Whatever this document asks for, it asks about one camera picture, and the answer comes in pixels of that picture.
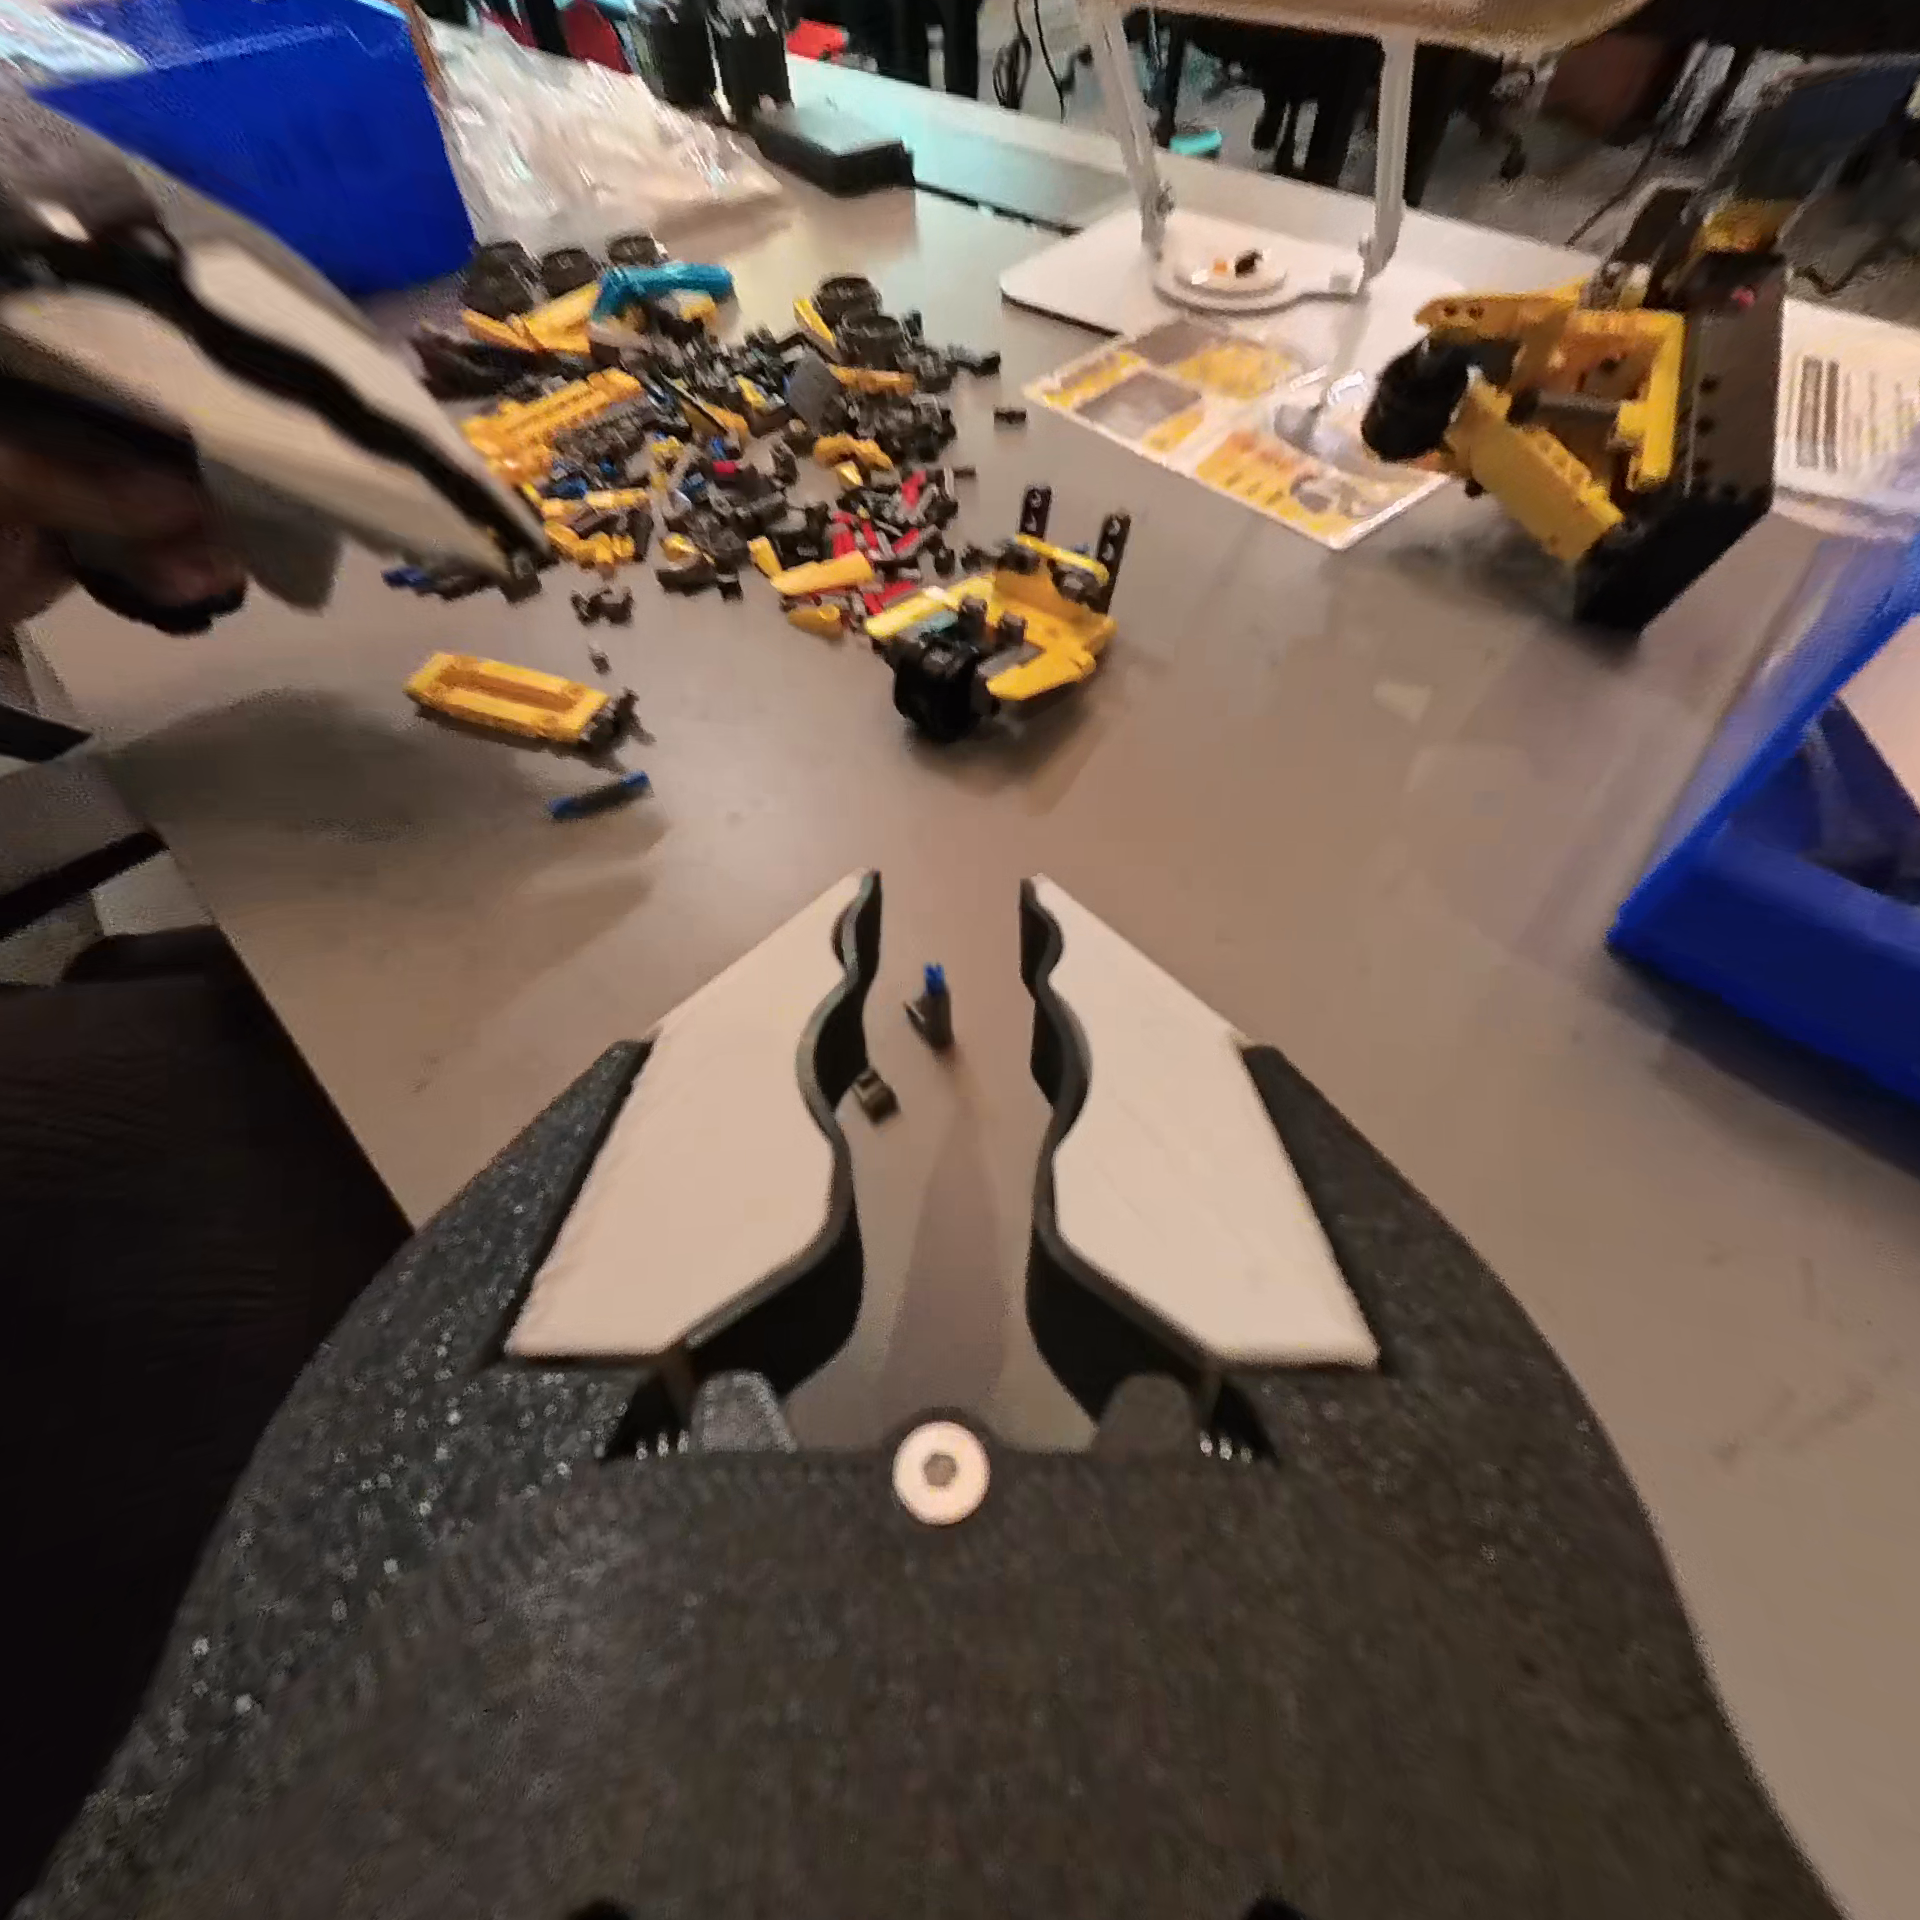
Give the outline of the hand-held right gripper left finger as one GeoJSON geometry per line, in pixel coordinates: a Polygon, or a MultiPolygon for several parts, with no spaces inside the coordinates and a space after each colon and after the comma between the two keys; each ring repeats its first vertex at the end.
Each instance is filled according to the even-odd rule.
{"type": "Polygon", "coordinates": [[[825,1367],[865,1304],[841,1100],[882,876],[846,874],[670,1008],[507,1329],[514,1362],[825,1367]]]}

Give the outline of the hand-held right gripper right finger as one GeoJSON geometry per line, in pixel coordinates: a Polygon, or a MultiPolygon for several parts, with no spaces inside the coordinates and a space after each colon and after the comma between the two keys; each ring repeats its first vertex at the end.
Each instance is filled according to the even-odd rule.
{"type": "Polygon", "coordinates": [[[1018,883],[1018,969],[1039,1249],[1202,1376],[1374,1369],[1254,1042],[1050,876],[1018,883]]]}

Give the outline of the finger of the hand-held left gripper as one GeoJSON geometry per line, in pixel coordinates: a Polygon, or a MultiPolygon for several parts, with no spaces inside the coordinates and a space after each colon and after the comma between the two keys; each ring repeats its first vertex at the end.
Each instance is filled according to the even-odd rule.
{"type": "Polygon", "coordinates": [[[178,223],[189,302],[162,410],[205,469],[248,572],[337,572],[344,545],[465,572],[538,572],[531,509],[424,384],[264,232],[178,223]]]}
{"type": "Polygon", "coordinates": [[[248,578],[319,615],[344,545],[510,583],[510,488],[442,403],[361,326],[293,291],[269,296],[241,349],[293,378],[277,392],[189,323],[112,291],[6,291],[6,418],[178,462],[248,578]]]}

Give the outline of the yellow panel with grey pins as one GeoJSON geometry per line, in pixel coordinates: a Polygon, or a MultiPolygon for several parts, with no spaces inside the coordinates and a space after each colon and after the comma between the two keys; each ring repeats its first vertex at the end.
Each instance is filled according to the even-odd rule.
{"type": "Polygon", "coordinates": [[[633,695],[500,657],[429,653],[404,695],[429,721],[540,750],[604,758],[633,732],[633,695]]]}

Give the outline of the pile of toy building pieces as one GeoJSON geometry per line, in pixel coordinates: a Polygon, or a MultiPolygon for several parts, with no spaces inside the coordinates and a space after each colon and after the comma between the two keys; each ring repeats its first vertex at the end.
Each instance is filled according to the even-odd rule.
{"type": "Polygon", "coordinates": [[[395,564],[386,586],[442,606],[498,589],[624,586],[738,600],[769,583],[781,617],[846,635],[961,552],[951,521],[976,466],[959,462],[961,392],[1001,373],[989,343],[901,319],[910,373],[846,365],[835,336],[791,302],[788,323],[733,323],[733,302],[668,296],[590,323],[593,287],[514,319],[434,303],[406,333],[429,398],[546,535],[540,569],[480,583],[395,564]]]}

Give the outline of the person's left hand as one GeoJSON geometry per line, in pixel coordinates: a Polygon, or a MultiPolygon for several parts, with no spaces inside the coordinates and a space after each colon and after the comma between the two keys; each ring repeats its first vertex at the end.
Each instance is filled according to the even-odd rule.
{"type": "Polygon", "coordinates": [[[203,635],[245,606],[248,569],[229,545],[190,453],[149,428],[116,428],[77,403],[6,391],[6,633],[38,617],[71,586],[152,633],[203,635]]]}

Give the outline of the clear plastic bag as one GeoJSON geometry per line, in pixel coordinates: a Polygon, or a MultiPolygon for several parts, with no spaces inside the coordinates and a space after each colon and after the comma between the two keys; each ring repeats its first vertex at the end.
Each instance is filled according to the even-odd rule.
{"type": "Polygon", "coordinates": [[[743,139],[661,107],[633,77],[442,22],[434,64],[442,152],[483,243],[546,251],[623,230],[678,232],[781,196],[743,139]]]}

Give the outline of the small black device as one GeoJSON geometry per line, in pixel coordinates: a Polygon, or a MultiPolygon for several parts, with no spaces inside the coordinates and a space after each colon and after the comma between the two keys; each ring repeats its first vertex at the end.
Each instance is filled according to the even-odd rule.
{"type": "Polygon", "coordinates": [[[733,125],[788,107],[788,20],[773,0],[633,0],[630,48],[642,87],[686,112],[733,125]]]}

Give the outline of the flat black box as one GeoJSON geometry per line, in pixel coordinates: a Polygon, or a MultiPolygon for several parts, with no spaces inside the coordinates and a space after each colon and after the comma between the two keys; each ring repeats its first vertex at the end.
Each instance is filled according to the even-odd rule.
{"type": "Polygon", "coordinates": [[[910,142],[835,107],[766,107],[751,121],[751,142],[769,167],[841,201],[916,189],[910,142]]]}

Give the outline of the person's black clothed body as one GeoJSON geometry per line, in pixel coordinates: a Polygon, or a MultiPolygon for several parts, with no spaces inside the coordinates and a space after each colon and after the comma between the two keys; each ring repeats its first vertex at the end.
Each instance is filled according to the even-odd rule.
{"type": "Polygon", "coordinates": [[[219,929],[6,985],[6,1913],[138,1714],[269,1420],[406,1237],[219,929]]]}

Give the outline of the small yellow toy vehicle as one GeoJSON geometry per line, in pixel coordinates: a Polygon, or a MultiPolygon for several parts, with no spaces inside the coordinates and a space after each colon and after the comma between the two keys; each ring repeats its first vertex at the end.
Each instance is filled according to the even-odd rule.
{"type": "Polygon", "coordinates": [[[961,743],[1098,676],[1120,633],[1114,586],[1133,515],[1105,515],[1093,545],[1061,545],[1046,528],[1050,488],[1031,488],[1007,542],[865,617],[896,713],[916,740],[961,743]]]}

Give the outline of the blue storage bin with tag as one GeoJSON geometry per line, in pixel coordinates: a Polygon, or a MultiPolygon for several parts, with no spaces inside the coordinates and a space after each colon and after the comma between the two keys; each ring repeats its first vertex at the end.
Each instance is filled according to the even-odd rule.
{"type": "Polygon", "coordinates": [[[1606,946],[1920,1095],[1914,525],[1759,521],[1651,626],[1730,695],[1606,946]]]}

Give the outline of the yellow sticker sheet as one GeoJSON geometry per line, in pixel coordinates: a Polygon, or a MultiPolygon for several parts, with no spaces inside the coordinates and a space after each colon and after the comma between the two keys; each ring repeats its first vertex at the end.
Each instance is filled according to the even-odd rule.
{"type": "Polygon", "coordinates": [[[1358,437],[1374,373],[1302,333],[1171,319],[1105,341],[1026,384],[1050,410],[1335,557],[1448,479],[1358,437]]]}

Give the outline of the large yellow black toy model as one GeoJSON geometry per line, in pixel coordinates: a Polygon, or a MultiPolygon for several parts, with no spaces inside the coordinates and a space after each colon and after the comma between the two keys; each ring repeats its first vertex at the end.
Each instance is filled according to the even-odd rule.
{"type": "Polygon", "coordinates": [[[1791,218],[1778,189],[1655,189],[1590,276],[1429,302],[1365,453],[1493,496],[1575,624],[1644,635],[1772,509],[1791,218]]]}

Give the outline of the white paper sheet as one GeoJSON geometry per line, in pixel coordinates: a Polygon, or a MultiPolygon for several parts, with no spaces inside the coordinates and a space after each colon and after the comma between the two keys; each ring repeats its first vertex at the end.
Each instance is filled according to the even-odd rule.
{"type": "Polygon", "coordinates": [[[1772,479],[1791,496],[1920,515],[1920,333],[1786,302],[1772,479]]]}

